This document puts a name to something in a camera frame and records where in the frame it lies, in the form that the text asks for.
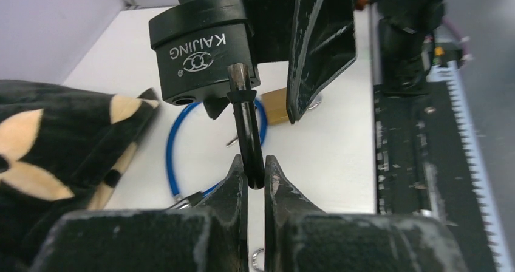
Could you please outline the blue cable lock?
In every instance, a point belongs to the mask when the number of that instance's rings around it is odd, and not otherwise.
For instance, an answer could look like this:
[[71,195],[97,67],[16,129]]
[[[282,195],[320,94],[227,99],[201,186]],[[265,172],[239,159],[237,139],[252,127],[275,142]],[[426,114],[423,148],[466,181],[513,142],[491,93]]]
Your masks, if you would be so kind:
[[[185,196],[182,194],[182,190],[178,181],[177,166],[176,166],[176,155],[178,154],[178,148],[176,147],[177,137],[181,126],[185,122],[188,115],[197,107],[200,103],[192,103],[185,106],[177,118],[174,120],[165,145],[165,171],[168,179],[168,185],[175,203],[167,209],[188,209],[198,205],[205,197],[210,195],[217,187],[218,183],[212,187],[192,193],[191,195]],[[262,101],[255,99],[254,108],[259,117],[259,139],[261,146],[265,143],[265,139],[268,132],[268,118],[265,111],[265,107]]]

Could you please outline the large brass padlock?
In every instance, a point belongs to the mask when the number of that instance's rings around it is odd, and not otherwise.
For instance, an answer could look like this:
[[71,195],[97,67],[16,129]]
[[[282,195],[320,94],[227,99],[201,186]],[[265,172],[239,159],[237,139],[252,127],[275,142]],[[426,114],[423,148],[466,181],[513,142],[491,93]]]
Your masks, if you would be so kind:
[[273,90],[261,95],[261,103],[269,126],[290,122],[287,113],[286,100],[286,88]]

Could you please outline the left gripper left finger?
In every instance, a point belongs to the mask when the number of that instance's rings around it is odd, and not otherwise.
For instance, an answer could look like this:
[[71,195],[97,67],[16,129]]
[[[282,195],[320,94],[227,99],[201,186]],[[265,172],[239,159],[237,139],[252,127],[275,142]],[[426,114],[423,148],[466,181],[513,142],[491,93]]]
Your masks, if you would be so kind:
[[33,271],[248,271],[248,189],[240,155],[185,209],[75,211],[57,221]]

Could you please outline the black padlock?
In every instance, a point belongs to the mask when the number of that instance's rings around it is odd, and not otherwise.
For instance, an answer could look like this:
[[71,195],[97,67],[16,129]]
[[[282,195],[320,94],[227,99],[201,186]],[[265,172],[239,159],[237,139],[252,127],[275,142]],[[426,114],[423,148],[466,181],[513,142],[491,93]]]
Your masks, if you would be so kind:
[[244,0],[179,0],[149,21],[162,98],[176,106],[203,103],[217,119],[232,106],[248,185],[264,186],[264,163],[254,101],[260,83],[253,29]]

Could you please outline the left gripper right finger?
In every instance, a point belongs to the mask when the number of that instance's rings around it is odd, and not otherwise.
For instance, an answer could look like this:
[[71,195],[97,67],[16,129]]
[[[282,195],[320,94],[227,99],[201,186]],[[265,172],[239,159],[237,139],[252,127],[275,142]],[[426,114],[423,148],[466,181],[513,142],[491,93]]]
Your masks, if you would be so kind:
[[418,215],[327,213],[265,159],[266,271],[466,271],[454,236]]

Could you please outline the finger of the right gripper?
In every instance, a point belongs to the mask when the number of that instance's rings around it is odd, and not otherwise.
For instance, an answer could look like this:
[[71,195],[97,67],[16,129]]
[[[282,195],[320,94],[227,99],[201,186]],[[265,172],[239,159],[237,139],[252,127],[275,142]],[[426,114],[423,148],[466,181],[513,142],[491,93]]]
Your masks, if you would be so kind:
[[246,63],[251,86],[258,87],[265,78],[259,73],[258,64],[288,59],[294,4],[295,0],[240,0],[236,3],[237,11],[245,11],[245,19],[227,21],[217,27],[222,42],[213,50],[214,119],[229,104],[229,65]]
[[286,98],[292,124],[356,60],[354,8],[355,0],[295,0]]

